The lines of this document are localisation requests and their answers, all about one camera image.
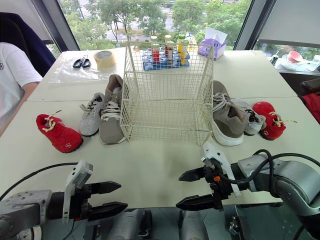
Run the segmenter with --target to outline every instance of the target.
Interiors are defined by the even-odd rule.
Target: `red child shoe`
[[[60,118],[40,114],[36,117],[36,125],[40,132],[44,134],[61,153],[66,154],[75,151],[84,141],[78,132],[63,125]]]
[[[259,101],[252,107],[253,111],[262,116],[264,121],[260,133],[267,140],[275,140],[286,129],[281,117],[276,114],[274,107],[266,101]]]

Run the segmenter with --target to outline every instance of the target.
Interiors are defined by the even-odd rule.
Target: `scissors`
[[[83,67],[84,69],[89,68],[91,66],[91,62],[87,57],[88,55],[84,56],[83,58],[79,58],[73,63],[72,67],[74,67],[75,69],[79,69],[81,67]]]

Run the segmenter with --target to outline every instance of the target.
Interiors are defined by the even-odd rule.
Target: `cable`
[[[72,227],[71,227],[70,232],[62,240],[66,240],[70,236],[70,234],[72,234],[74,227],[75,227],[75,219],[73,219],[73,223],[72,223]]]
[[[253,155],[256,155],[257,153],[261,153],[261,152],[267,153],[268,151],[265,150],[265,149],[260,149],[260,150],[256,151]],[[287,153],[276,154],[274,156],[271,156],[271,158],[268,156],[268,158],[266,160],[264,160],[262,163],[260,163],[260,165],[247,178],[240,179],[240,180],[233,180],[233,179],[229,179],[228,177],[224,176],[222,172],[219,173],[219,176],[222,179],[224,179],[225,181],[227,181],[228,183],[230,183],[230,184],[237,184],[237,185],[247,184],[257,176],[257,174],[261,171],[261,169],[264,167],[264,165],[266,165],[268,162],[270,164],[270,159],[272,160],[272,163],[270,164],[270,166],[273,166],[273,164],[274,164],[273,160],[277,159],[277,158],[281,158],[281,157],[299,157],[299,158],[303,158],[303,159],[306,159],[306,160],[309,160],[309,161],[313,162],[314,164],[316,164],[317,166],[320,167],[320,162],[316,161],[312,157],[309,157],[309,156],[306,156],[306,155],[303,155],[303,154],[300,154],[300,153],[287,152]]]
[[[256,151],[253,155],[257,155],[259,153],[265,153],[267,155],[267,157],[268,157],[268,161],[269,161],[269,192],[274,197],[274,190],[273,190],[273,185],[274,185],[274,160],[272,159],[271,153],[268,150],[260,149],[260,150]]]
[[[4,197],[12,190],[14,189],[16,186],[18,186],[20,183],[24,182],[25,180],[31,178],[32,176],[47,170],[47,169],[52,169],[55,167],[60,167],[60,166],[69,166],[69,165],[77,165],[77,162],[65,162],[65,163],[59,163],[59,164],[54,164],[54,165],[50,165],[50,166],[46,166],[44,168],[41,168],[37,171],[34,171],[32,173],[30,173],[29,175],[25,176],[24,178],[20,179],[19,181],[17,181],[15,184],[13,184],[11,187],[9,187],[1,196],[0,196],[0,201],[2,201],[4,199]]]
[[[298,240],[304,229],[305,229],[305,227],[303,225],[301,225],[301,227],[298,229],[298,231],[296,231],[293,240]]]
[[[280,154],[274,155],[272,157],[272,159],[277,159],[277,158],[281,158],[281,157],[299,157],[299,158],[307,159],[310,162],[313,162],[318,167],[320,167],[320,162],[318,162],[317,160],[313,159],[312,157],[309,157],[309,156],[306,156],[306,155],[303,155],[303,154],[300,154],[300,153],[293,153],[293,152],[280,153]]]

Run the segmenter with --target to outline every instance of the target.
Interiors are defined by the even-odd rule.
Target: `white t-shirt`
[[[0,42],[0,128],[15,112],[28,83],[40,82],[42,76],[34,69],[24,51],[15,45]]]

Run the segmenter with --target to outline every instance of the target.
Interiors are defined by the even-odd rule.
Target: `bottle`
[[[184,34],[179,34],[178,36],[178,55],[180,56],[180,52],[182,51],[182,40],[185,39]]]
[[[173,56],[174,56],[174,45],[175,43],[173,41],[168,41],[166,43],[166,46],[168,48],[168,65],[172,65],[172,60],[173,60]]]
[[[271,64],[272,64],[273,66],[276,64],[276,62],[277,62],[277,60],[278,60],[278,58],[279,58],[278,52],[279,52],[279,51],[277,51],[276,54],[274,54],[274,55],[271,57],[270,62],[271,62]]]
[[[158,37],[157,36],[151,36],[150,37],[151,42],[157,42]],[[152,58],[154,62],[159,62],[159,44],[158,43],[152,43]]]
[[[181,48],[181,52],[180,52],[180,58],[181,58],[180,63],[182,65],[185,65],[187,63],[186,57],[187,57],[187,52],[188,52],[189,41],[187,39],[184,39],[181,41],[181,43],[182,43],[181,44],[182,48]]]
[[[171,41],[171,35],[165,35],[164,36],[164,40],[165,43],[170,42]],[[165,45],[165,52],[164,52],[165,56],[168,57],[168,45]]]

